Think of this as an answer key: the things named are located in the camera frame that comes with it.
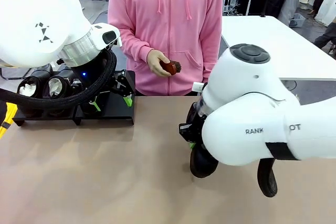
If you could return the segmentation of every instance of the black corrugated hose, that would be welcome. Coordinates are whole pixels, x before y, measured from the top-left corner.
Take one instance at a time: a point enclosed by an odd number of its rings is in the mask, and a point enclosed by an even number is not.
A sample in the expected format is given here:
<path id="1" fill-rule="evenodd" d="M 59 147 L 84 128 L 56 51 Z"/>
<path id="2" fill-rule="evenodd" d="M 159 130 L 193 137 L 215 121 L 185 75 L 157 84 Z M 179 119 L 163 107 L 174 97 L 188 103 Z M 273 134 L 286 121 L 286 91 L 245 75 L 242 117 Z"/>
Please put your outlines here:
<path id="1" fill-rule="evenodd" d="M 107 62 L 106 67 L 102 75 L 92 84 L 90 87 L 84 91 L 73 95 L 71 97 L 60 98 L 60 99 L 37 99 L 26 97 L 21 94 L 13 93 L 8 90 L 0 89 L 0 100 L 29 107 L 31 109 L 68 109 L 76 105 L 79 105 L 88 99 L 94 97 L 100 92 L 100 90 L 111 81 L 114 71 L 117 66 L 117 58 L 115 54 L 109 50 L 104 50 L 101 53 L 106 54 Z"/>

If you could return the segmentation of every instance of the hoodie zipper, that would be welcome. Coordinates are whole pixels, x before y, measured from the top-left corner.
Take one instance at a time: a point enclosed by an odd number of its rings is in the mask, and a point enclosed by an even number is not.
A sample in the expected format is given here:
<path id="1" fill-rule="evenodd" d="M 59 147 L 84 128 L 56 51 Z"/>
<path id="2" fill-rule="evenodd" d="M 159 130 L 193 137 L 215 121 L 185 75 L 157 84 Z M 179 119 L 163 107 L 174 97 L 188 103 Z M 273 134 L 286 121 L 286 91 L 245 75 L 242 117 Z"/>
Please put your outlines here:
<path id="1" fill-rule="evenodd" d="M 167 57 L 170 59 L 170 32 L 171 32 L 171 11 L 172 11 L 172 0 L 169 0 L 169 7 L 168 7 L 168 42 L 167 42 Z M 168 95 L 170 95 L 170 77 L 168 77 Z"/>

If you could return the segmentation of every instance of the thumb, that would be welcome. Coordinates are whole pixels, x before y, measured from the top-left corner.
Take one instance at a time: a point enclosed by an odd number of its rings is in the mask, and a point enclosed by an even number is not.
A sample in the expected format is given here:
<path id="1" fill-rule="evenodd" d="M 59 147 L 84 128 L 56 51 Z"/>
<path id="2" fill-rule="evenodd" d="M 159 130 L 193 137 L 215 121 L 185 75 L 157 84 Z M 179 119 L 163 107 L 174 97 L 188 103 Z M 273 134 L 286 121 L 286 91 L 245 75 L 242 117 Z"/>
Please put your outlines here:
<path id="1" fill-rule="evenodd" d="M 163 54 L 159 54 L 159 59 L 162 60 L 164 63 L 170 63 L 170 60 Z"/>

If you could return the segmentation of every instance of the hand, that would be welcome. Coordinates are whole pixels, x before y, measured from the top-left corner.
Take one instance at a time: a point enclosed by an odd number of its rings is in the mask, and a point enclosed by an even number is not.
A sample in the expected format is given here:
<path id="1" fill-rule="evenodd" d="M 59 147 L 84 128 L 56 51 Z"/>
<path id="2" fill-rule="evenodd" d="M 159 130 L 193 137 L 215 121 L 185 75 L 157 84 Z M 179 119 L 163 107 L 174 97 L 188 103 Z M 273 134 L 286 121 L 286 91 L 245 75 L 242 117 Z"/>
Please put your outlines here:
<path id="1" fill-rule="evenodd" d="M 171 76 L 170 73 L 163 70 L 163 68 L 160 65 L 160 60 L 162 60 L 164 63 L 170 62 L 170 60 L 158 50 L 151 50 L 147 55 L 147 64 L 154 74 L 160 77 Z"/>

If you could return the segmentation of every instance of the gray joint cap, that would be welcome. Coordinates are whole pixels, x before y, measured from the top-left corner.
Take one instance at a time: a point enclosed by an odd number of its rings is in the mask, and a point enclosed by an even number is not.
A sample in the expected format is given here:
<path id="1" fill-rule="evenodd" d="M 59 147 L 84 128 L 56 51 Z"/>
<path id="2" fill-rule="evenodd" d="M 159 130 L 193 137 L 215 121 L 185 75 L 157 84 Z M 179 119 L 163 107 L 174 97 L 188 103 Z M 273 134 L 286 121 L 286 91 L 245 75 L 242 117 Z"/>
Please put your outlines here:
<path id="1" fill-rule="evenodd" d="M 230 47 L 230 52 L 237 59 L 251 64 L 264 64 L 271 59 L 268 52 L 255 45 L 238 44 Z"/>

